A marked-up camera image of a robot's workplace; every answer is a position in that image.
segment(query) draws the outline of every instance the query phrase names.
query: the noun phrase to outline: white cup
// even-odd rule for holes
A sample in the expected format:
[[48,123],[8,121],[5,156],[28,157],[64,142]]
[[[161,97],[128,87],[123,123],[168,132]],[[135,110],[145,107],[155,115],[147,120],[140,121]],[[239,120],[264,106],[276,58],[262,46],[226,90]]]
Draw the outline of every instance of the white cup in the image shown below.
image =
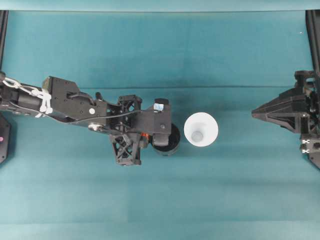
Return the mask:
[[184,123],[184,135],[194,146],[205,147],[218,137],[217,121],[206,112],[192,114]]

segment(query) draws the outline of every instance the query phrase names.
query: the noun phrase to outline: wire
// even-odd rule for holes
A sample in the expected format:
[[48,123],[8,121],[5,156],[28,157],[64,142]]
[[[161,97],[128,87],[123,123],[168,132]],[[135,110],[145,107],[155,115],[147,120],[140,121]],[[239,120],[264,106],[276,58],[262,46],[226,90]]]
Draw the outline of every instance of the wire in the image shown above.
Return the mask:
[[59,123],[63,123],[63,124],[78,124],[78,123],[82,123],[82,122],[86,122],[86,121],[90,121],[90,120],[97,120],[97,119],[114,119],[114,118],[121,118],[121,117],[124,117],[124,116],[128,116],[128,115],[131,115],[131,114],[137,114],[137,113],[142,113],[142,112],[153,112],[153,113],[160,113],[160,111],[157,111],[157,110],[134,110],[134,111],[130,111],[130,112],[126,112],[126,113],[122,113],[122,114],[118,114],[118,115],[111,115],[111,116],[94,116],[94,117],[88,117],[88,118],[84,118],[84,119],[80,119],[80,120],[72,120],[72,121],[64,121],[64,120],[60,120],[60,119],[57,119],[53,116],[50,116],[46,113],[43,113],[41,111],[38,111],[38,110],[34,110],[34,109],[31,109],[31,108],[28,108],[28,107],[23,107],[23,106],[20,106],[18,104],[15,104],[13,103],[12,101],[9,101],[9,103],[11,105],[13,105],[14,107],[16,108],[19,108],[19,109],[23,109],[23,110],[27,110],[27,111],[33,111],[35,113],[38,113],[38,114],[42,114],[48,118],[51,118]]

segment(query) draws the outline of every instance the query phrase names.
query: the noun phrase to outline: teal table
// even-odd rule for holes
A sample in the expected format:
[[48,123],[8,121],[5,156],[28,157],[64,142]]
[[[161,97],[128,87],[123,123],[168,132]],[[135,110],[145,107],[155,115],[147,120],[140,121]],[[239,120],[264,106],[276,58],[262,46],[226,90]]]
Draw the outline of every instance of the teal table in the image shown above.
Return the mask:
[[182,137],[172,157],[149,146],[141,166],[120,167],[103,134],[6,113],[1,240],[319,238],[320,171],[298,135],[251,117],[312,69],[304,11],[11,11],[2,69],[110,102],[136,94],[143,108],[168,98],[182,134],[207,112],[219,137],[205,148]]

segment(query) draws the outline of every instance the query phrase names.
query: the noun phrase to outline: mechanical linkage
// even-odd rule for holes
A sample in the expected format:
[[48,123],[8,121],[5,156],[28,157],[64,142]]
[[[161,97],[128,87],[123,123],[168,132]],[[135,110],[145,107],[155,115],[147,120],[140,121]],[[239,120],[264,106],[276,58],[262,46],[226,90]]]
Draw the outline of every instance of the mechanical linkage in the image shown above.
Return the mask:
[[[180,132],[172,124],[169,101],[157,98],[146,110],[141,109],[141,104],[142,99],[136,95],[120,96],[116,104],[105,101],[99,92],[93,99],[81,92],[75,82],[57,77],[49,76],[42,87],[36,87],[0,72],[0,111],[49,117],[107,134],[116,162],[123,166],[141,165],[140,150],[148,144],[165,156],[173,154],[179,145]],[[6,157],[7,150],[0,163]]]
[[252,111],[252,117],[300,134],[300,149],[320,168],[320,76],[296,71],[296,83],[272,101]]

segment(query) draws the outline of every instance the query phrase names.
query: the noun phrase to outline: teal backdrop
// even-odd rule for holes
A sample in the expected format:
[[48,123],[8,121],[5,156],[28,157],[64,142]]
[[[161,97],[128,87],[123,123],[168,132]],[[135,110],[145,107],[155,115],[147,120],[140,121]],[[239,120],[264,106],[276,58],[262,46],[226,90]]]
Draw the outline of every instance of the teal backdrop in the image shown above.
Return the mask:
[[[311,69],[304,11],[11,11],[8,76],[65,78],[110,102],[136,94],[143,108],[168,98],[182,138],[172,157],[149,146],[141,166],[121,167],[106,135],[5,113],[0,239],[319,238],[320,171],[298,135],[251,117]],[[183,136],[195,112],[218,122],[209,147]]]

